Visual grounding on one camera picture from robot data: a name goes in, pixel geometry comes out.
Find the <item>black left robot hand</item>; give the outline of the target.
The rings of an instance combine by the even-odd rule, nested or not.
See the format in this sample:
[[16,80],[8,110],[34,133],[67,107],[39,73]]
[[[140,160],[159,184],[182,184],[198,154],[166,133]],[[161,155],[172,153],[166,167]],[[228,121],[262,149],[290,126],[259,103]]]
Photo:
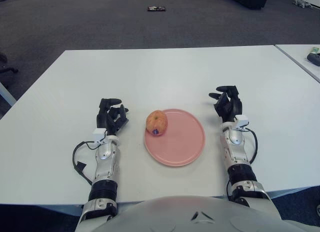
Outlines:
[[99,104],[99,112],[96,116],[97,128],[106,129],[108,136],[116,136],[127,123],[127,112],[121,99],[102,98]]

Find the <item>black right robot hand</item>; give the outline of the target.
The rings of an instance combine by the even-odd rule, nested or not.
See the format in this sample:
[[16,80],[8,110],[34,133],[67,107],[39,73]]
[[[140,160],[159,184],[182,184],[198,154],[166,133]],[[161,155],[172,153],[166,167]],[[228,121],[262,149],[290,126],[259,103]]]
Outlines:
[[216,88],[218,92],[209,93],[209,97],[216,100],[213,105],[222,122],[234,122],[236,115],[241,115],[243,111],[242,102],[239,98],[239,92],[235,85],[224,85]]

